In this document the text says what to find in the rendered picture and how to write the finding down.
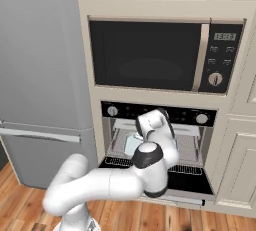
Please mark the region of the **black built-in oven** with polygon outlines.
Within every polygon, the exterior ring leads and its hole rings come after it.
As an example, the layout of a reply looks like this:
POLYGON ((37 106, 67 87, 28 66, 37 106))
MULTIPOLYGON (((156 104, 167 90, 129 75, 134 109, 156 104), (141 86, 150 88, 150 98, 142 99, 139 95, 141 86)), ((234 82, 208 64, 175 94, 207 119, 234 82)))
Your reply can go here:
MULTIPOLYGON (((109 146, 112 140, 114 139, 114 136, 117 134, 118 131, 123 130, 123 129, 113 129, 113 125, 116 119, 128 119, 128 120, 135 121, 138 116, 148 113, 152 110, 155 110, 156 108, 157 107, 155 105, 103 101, 101 103, 101 110, 102 110, 103 136, 104 136, 106 155, 107 155, 109 146), (108 114, 107 109, 110 106, 115 106, 118 109, 118 114, 116 116, 110 116, 108 114)), ((199 156, 202 158, 202 168, 204 169, 204 172, 206 174, 206 171, 204 168, 205 159, 210 146, 214 123, 215 123, 215 117, 217 112, 215 110, 209 110, 209 109, 183 108, 183 107, 174 107, 174 106, 166 106, 164 110, 167 112, 171 124, 191 125, 191 126, 197 126, 199 128, 199 131, 200 131, 199 156), (199 114, 206 114, 208 116, 208 121, 205 124, 199 124, 196 121, 196 116, 199 114)), ((101 161, 100 166, 102 168, 108 168, 103 163, 103 160, 101 161)))

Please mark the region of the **pale white gripper body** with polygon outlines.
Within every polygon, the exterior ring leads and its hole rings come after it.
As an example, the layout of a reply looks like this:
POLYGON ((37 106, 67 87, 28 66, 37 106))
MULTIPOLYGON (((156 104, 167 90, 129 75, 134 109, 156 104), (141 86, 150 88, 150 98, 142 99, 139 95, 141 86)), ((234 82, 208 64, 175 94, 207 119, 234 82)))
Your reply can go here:
POLYGON ((132 157, 137 147, 143 142, 144 139, 138 132, 129 133, 125 139, 124 154, 128 157, 132 157))

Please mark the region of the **grey fridge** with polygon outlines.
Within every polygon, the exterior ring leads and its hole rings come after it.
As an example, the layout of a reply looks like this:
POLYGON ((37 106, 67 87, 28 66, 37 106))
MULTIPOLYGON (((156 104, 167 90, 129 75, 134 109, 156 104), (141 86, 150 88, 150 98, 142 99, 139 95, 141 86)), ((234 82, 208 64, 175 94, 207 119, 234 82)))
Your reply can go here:
POLYGON ((0 128, 80 136, 0 135, 26 186, 47 188, 74 153, 97 165, 78 0, 0 0, 0 128))

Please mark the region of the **black built-in microwave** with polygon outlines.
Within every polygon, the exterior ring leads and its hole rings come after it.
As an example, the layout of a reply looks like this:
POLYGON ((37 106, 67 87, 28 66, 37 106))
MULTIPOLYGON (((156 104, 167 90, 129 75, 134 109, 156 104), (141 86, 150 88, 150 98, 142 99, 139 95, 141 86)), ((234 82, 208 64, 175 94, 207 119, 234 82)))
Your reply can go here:
POLYGON ((89 21, 97 85, 224 94, 244 19, 89 21))

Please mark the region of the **cream panelled cupboard door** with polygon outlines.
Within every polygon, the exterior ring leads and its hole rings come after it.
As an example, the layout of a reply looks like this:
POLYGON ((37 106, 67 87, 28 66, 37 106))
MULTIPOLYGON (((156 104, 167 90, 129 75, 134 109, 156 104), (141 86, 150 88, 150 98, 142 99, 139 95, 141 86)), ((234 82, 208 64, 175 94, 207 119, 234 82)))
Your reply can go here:
POLYGON ((256 206, 256 121, 230 118, 225 148, 228 157, 217 204, 252 210, 256 206))
POLYGON ((231 112, 237 115, 256 116, 256 28, 253 30, 246 53, 246 63, 231 112))

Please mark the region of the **black microwave door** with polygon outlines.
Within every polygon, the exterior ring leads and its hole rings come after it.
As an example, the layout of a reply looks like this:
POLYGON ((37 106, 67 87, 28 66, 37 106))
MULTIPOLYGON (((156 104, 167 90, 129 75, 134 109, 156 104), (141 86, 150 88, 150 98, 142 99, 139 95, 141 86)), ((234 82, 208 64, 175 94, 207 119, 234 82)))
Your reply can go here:
POLYGON ((201 25, 91 20, 95 83, 193 91, 201 25))

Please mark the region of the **silver microwave knob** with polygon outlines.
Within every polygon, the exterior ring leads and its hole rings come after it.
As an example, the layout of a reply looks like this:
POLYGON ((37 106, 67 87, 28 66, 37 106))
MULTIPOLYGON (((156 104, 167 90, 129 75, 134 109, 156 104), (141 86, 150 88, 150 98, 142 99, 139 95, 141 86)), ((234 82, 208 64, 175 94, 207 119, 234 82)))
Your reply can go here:
POLYGON ((218 72, 214 72, 212 74, 209 75, 208 77, 208 82, 212 85, 212 86, 218 86, 222 83, 223 77, 220 73, 218 72))

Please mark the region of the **black oven door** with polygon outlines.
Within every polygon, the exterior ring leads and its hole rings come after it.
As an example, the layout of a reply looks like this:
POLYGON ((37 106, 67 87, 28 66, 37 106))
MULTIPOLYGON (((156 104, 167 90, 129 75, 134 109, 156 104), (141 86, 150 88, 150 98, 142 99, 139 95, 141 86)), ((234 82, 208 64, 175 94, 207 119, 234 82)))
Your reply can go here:
POLYGON ((203 168, 176 165, 168 170, 168 190, 164 195, 213 201, 215 194, 203 168))

